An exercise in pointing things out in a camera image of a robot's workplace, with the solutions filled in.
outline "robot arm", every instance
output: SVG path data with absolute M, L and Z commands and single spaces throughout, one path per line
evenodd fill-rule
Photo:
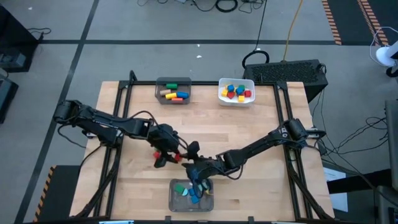
M 163 167 L 167 161 L 178 163 L 178 133 L 168 124 L 154 126 L 154 119 L 119 118 L 93 109 L 77 100 L 61 102 L 55 110 L 53 120 L 64 126 L 78 126 L 83 134 L 97 135 L 102 145 L 116 147 L 121 143 L 121 136 L 143 139 L 160 151 L 155 161 L 156 168 Z

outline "blue object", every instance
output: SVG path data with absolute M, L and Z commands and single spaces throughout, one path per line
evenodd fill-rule
M 237 89 L 236 89 L 236 94 L 237 94 L 237 95 L 242 95 L 243 92 L 244 92 L 244 89 L 242 89 L 242 88 L 237 88 Z
M 188 97 L 189 97 L 189 94 L 188 94 L 188 93 L 177 92 L 177 98 L 187 99 Z
M 234 85 L 229 85 L 229 86 L 227 87 L 227 90 L 228 90 L 229 92 L 234 91 L 234 90 L 235 90 Z
M 192 203 L 198 203 L 199 202 L 199 198 L 196 195 L 194 195 L 194 196 L 191 197 L 191 201 L 192 201 Z
M 189 195 L 195 196 L 195 191 L 193 189 L 189 189 L 188 192 L 189 192 Z

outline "clear plastic container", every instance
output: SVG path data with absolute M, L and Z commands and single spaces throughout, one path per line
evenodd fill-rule
M 189 94 L 187 99 L 184 99 L 182 102 L 175 102 L 172 100 L 166 99 L 165 96 L 160 95 L 160 91 L 167 90 L 166 84 L 176 83 L 177 89 L 172 90 L 172 93 L 176 93 L 178 91 L 185 92 Z M 156 87 L 155 87 L 155 97 L 159 101 L 160 104 L 164 105 L 186 105 L 191 101 L 191 85 L 192 80 L 188 77 L 160 77 L 156 79 Z
M 225 90 L 226 85 L 234 85 L 234 86 L 244 85 L 246 87 L 245 89 L 251 91 L 251 96 L 245 97 L 244 102 L 242 103 L 238 101 L 237 96 L 235 96 L 232 99 L 229 99 L 228 97 L 223 97 L 221 96 L 221 92 Z M 253 104 L 255 99 L 256 99 L 256 92 L 254 89 L 254 82 L 252 80 L 243 80 L 237 78 L 221 78 L 218 81 L 218 103 L 221 106 L 250 106 Z

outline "white paper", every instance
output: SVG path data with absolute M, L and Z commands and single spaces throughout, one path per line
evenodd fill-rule
M 326 181 L 338 180 L 346 177 L 346 174 L 336 170 L 323 168 Z M 348 212 L 347 193 L 331 194 L 331 205 L 334 209 Z

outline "wooden table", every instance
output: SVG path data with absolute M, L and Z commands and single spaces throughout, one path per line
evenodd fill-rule
M 103 82 L 96 106 L 98 110 L 113 112 L 117 87 L 118 82 Z M 294 117 L 299 118 L 306 128 L 312 127 L 302 83 L 288 83 L 288 87 Z M 154 97 L 154 88 L 152 85 L 133 86 L 128 116 L 141 110 L 150 111 L 159 123 L 171 125 L 188 143 L 198 141 L 199 153 L 206 157 L 242 148 L 279 125 L 271 86 L 256 87 L 256 101 L 250 108 L 220 106 L 217 86 L 192 86 L 189 105 L 161 105 Z M 280 97 L 284 107 L 282 92 Z M 98 144 L 95 139 L 89 140 L 86 155 Z M 98 188 L 104 152 L 104 149 L 98 151 L 83 166 L 70 215 L 77 214 Z M 254 216 L 256 221 L 294 220 L 282 146 L 270 148 L 248 160 L 239 180 L 212 177 L 215 204 L 213 211 L 206 213 L 172 213 L 169 210 L 170 180 L 186 179 L 187 176 L 180 164 L 167 163 L 165 167 L 155 169 L 153 152 L 146 141 L 124 138 L 112 219 L 164 220 L 170 215 L 172 220 L 245 221 L 248 216 Z M 319 152 L 303 149 L 302 160 L 309 191 L 334 217 Z M 298 188 L 297 192 L 301 216 L 305 217 Z M 103 198 L 101 214 L 104 214 L 108 194 L 105 193 Z

